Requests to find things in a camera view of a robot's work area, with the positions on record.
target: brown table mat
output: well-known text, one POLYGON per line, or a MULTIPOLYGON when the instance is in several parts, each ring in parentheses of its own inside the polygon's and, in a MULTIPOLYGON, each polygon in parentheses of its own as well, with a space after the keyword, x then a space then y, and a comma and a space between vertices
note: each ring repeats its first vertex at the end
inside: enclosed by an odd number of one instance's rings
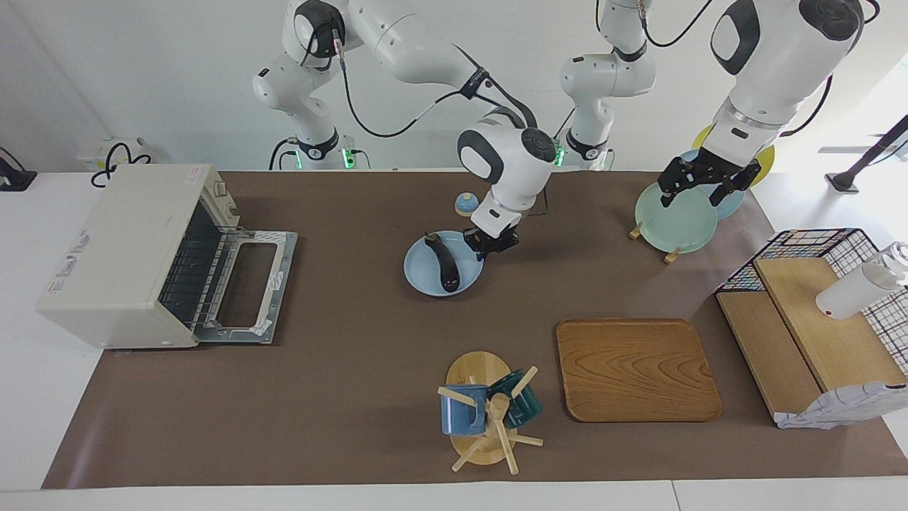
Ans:
POLYGON ((627 239, 655 174, 553 175, 548 215, 493 255, 467 292, 410 288, 423 231, 464 228, 467 174, 225 174, 242 223, 301 240, 271 346, 107 352, 45 488, 586 481, 908 474, 882 420, 780 430, 716 300, 772 234, 752 196, 707 247, 671 266, 627 239), (681 317, 703 342, 724 413, 704 424, 581 424, 564 408, 555 328, 578 317, 681 317), (521 433, 520 474, 450 466, 438 385, 460 355, 536 365, 542 414, 521 433), (374 389, 373 395, 367 391, 374 389))

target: white cloth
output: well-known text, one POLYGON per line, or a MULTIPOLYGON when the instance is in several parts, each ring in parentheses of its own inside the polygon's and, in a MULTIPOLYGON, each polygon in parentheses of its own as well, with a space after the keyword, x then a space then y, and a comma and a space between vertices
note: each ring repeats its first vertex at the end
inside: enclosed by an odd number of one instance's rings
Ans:
POLYGON ((783 429, 813 427, 832 429, 878 417, 908 407, 908 387, 883 382, 843 386, 816 398, 801 414, 778 412, 773 419, 783 429))

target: white wall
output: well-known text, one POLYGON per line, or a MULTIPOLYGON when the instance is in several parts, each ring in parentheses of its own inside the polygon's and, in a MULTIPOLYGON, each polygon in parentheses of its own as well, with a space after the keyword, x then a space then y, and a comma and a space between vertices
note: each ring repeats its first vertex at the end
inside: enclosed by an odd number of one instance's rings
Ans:
MULTIPOLYGON (((611 145, 617 150, 616 167, 662 168, 709 124, 734 82, 715 62, 708 44, 715 20, 730 3, 715 2, 678 45, 652 48, 659 78, 649 95, 614 102, 617 121, 611 145)), ((593 26, 594 4, 593 0, 414 2, 441 36, 463 46, 512 94, 528 103, 547 130, 556 129, 571 107, 558 84, 563 62, 609 50, 593 26)), ((660 2, 650 24, 656 39, 677 34, 696 11, 694 4, 699 2, 660 2)), ((70 111, 53 108, 49 113, 48 105, 59 95, 42 86, 46 80, 40 75, 6 72, 6 61, 20 58, 23 48, 8 44, 15 35, 0 33, 0 65, 4 66, 0 143, 11 149, 21 146, 21 159, 34 162, 31 166, 73 167, 72 140, 84 133, 80 125, 84 125, 85 110, 96 112, 98 125, 113 135, 142 136, 174 162, 210 162, 221 168, 264 167, 273 144, 292 132, 290 120, 260 105, 250 85, 251 76, 281 52, 285 0, 0 0, 2 6, 12 6, 46 49, 61 75, 55 82, 72 86, 70 111), (73 96, 84 98, 81 117, 80 108, 71 107, 77 103, 73 96), (17 121, 15 137, 5 121, 8 115, 24 119, 17 121), (44 154, 36 153, 34 142, 24 142, 48 136, 54 147, 44 154)), ((840 117, 908 52, 903 30, 908 3, 887 2, 883 9, 883 16, 867 27, 861 44, 836 73, 833 94, 816 127, 797 140, 780 143, 782 155, 791 155, 790 162, 797 155, 815 153, 825 134, 837 129, 840 117)), ((447 92, 440 85, 395 82, 366 50, 352 52, 349 65, 354 102, 373 129, 400 127, 447 92)), ((457 133, 478 112, 454 98, 424 118, 412 133, 377 140, 355 126, 340 79, 316 95, 333 105, 336 124, 356 137, 376 167, 456 166, 457 133)))

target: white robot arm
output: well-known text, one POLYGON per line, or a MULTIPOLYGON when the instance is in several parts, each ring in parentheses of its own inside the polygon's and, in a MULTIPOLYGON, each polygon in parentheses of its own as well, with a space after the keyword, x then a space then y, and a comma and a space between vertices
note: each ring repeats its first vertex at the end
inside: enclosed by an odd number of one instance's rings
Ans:
POLYGON ((293 116, 298 130, 313 134, 312 142, 329 140, 325 135, 336 134, 336 129, 324 105, 309 94, 336 73, 331 65, 334 57, 346 81, 344 54, 359 46, 368 48, 402 82, 445 84, 467 99, 484 101, 471 101, 483 105, 485 115, 458 140, 461 163, 491 184, 471 217, 477 228, 466 231, 464 237, 479 258, 517 243, 514 230, 548 181, 556 148, 536 128, 529 109, 485 69, 458 47, 438 39, 402 0, 291 0, 282 41, 287 55, 279 61, 298 63, 299 69, 282 65, 276 67, 280 74, 274 69, 260 74, 256 93, 266 105, 293 116), (305 84, 294 88, 297 80, 305 84), (481 85, 485 86, 482 95, 481 85), (520 115, 503 106, 507 104, 520 115))
POLYGON ((746 190, 798 108, 854 48, 864 29, 859 0, 737 0, 712 36, 716 60, 735 87, 694 161, 675 158, 658 179, 662 203, 697 185, 721 184, 713 205, 746 190))
MULTIPOLYGON (((653 0, 640 3, 648 9, 653 0)), ((646 51, 637 0, 607 0, 599 32, 612 45, 610 54, 575 57, 561 69, 561 88, 577 109, 563 145, 586 162, 605 148, 615 121, 606 100, 645 94, 656 82, 656 64, 646 51)))

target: blue plate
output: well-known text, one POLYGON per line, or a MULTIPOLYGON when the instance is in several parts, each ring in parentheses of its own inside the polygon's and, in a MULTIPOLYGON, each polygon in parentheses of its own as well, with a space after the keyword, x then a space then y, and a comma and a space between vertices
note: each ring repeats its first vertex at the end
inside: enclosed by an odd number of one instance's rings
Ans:
MULTIPOLYGON (((699 153, 699 149, 691 149, 690 151, 685 151, 684 153, 682 153, 681 159, 686 162, 692 162, 699 153)), ((700 187, 704 192, 706 192, 706 196, 710 196, 719 187, 719 185, 701 185, 700 187)), ((716 214, 719 215, 719 220, 728 218, 735 211, 737 211, 738 208, 741 207, 741 204, 744 203, 745 195, 747 195, 746 192, 735 190, 731 195, 722 199, 722 202, 720 202, 719 205, 716 206, 716 214)))
POLYGON ((449 293, 441 287, 441 267, 435 253, 422 241, 422 236, 410 247, 403 259, 403 275, 417 291, 429 296, 454 296, 472 286, 482 273, 482 261, 476 260, 476 252, 463 240, 458 231, 438 231, 441 241, 451 252, 460 274, 460 287, 449 293))

